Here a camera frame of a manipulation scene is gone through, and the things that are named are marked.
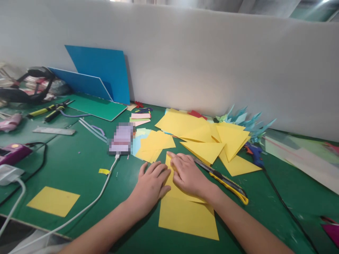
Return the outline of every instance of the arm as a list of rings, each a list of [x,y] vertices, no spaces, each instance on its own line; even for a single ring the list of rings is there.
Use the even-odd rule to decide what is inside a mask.
[[[145,173],[146,167],[147,162],[141,166],[138,183],[129,198],[60,253],[107,253],[120,237],[145,217],[171,189],[162,186],[171,172],[165,164],[155,162]]]
[[[171,156],[173,181],[184,191],[206,200],[219,214],[246,253],[293,253],[267,228],[231,200],[217,185],[210,182],[195,165],[193,159],[182,153]]]

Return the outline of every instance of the person's left hand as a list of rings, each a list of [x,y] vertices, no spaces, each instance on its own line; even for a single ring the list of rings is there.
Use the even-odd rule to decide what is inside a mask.
[[[138,182],[126,200],[130,209],[135,211],[138,219],[145,217],[155,206],[160,198],[170,191],[169,185],[162,186],[164,181],[171,173],[167,165],[161,162],[154,162],[146,171],[147,162],[145,162],[139,172]]]

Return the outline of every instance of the charging cable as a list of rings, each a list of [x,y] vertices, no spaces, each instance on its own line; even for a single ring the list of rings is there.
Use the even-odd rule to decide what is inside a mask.
[[[35,240],[32,241],[32,242],[27,243],[26,245],[24,245],[24,246],[22,246],[22,247],[20,247],[20,248],[18,248],[18,249],[16,249],[16,250],[14,250],[14,251],[11,251],[9,254],[16,253],[16,252],[18,252],[19,250],[22,250],[22,249],[26,248],[27,246],[30,246],[31,244],[36,243],[37,241],[40,241],[41,239],[43,239],[43,238],[45,238],[45,237],[47,237],[47,236],[50,236],[51,234],[54,234],[55,232],[59,231],[60,229],[63,229],[65,226],[67,226],[68,224],[70,224],[73,220],[75,220],[76,218],[78,218],[78,217],[79,217],[83,212],[85,212],[88,208],[90,208],[92,205],[94,205],[94,204],[99,200],[99,198],[102,196],[103,191],[105,190],[106,185],[107,185],[107,183],[108,183],[109,177],[111,176],[113,167],[114,167],[114,165],[116,164],[116,162],[117,162],[117,160],[119,159],[119,157],[120,157],[120,155],[116,155],[116,156],[115,156],[115,161],[114,161],[114,163],[112,164],[111,169],[109,170],[109,174],[107,175],[106,182],[105,182],[105,184],[103,185],[103,188],[102,188],[102,190],[101,190],[99,196],[98,196],[92,203],[90,203],[86,208],[84,208],[81,212],[79,212],[77,215],[75,215],[72,219],[70,219],[70,220],[69,220],[68,222],[66,222],[65,224],[63,224],[63,225],[61,225],[60,227],[58,227],[58,228],[56,228],[56,229],[54,229],[54,230],[48,232],[48,233],[45,234],[45,235],[43,235],[43,236],[41,236],[41,237],[35,239]]]
[[[17,208],[17,206],[18,206],[20,200],[22,199],[23,195],[24,195],[25,192],[26,192],[26,186],[25,186],[24,182],[23,182],[20,178],[16,178],[15,180],[13,180],[13,182],[18,182],[18,183],[20,183],[20,185],[21,185],[21,187],[22,187],[22,192],[21,192],[19,198],[17,199],[17,201],[15,202],[15,204],[14,204],[12,210],[11,210],[10,213],[8,214],[5,223],[3,224],[3,226],[2,226],[1,229],[0,229],[0,237],[1,237],[2,233],[4,232],[4,230],[5,230],[5,228],[6,228],[7,224],[8,224],[8,222],[11,220],[11,217],[12,217],[12,215],[13,215],[15,209]]]

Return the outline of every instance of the phone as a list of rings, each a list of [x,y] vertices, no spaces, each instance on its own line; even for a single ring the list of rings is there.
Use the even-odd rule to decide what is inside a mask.
[[[133,150],[133,138],[135,137],[135,126],[133,123],[119,123],[114,132],[113,139],[108,140],[109,155],[128,155]]]

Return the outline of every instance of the hand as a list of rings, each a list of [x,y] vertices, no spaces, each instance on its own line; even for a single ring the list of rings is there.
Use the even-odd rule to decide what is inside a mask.
[[[167,165],[161,162],[154,162],[146,171],[147,162],[145,162],[139,172],[138,182],[126,200],[129,207],[135,211],[138,219],[145,217],[155,206],[160,198],[170,191],[171,187],[162,186],[169,176],[171,170]]]
[[[206,199],[205,195],[215,184],[198,169],[193,158],[183,153],[176,155],[168,151],[167,154],[172,158],[171,166],[177,169],[174,170],[173,182],[182,190]]]

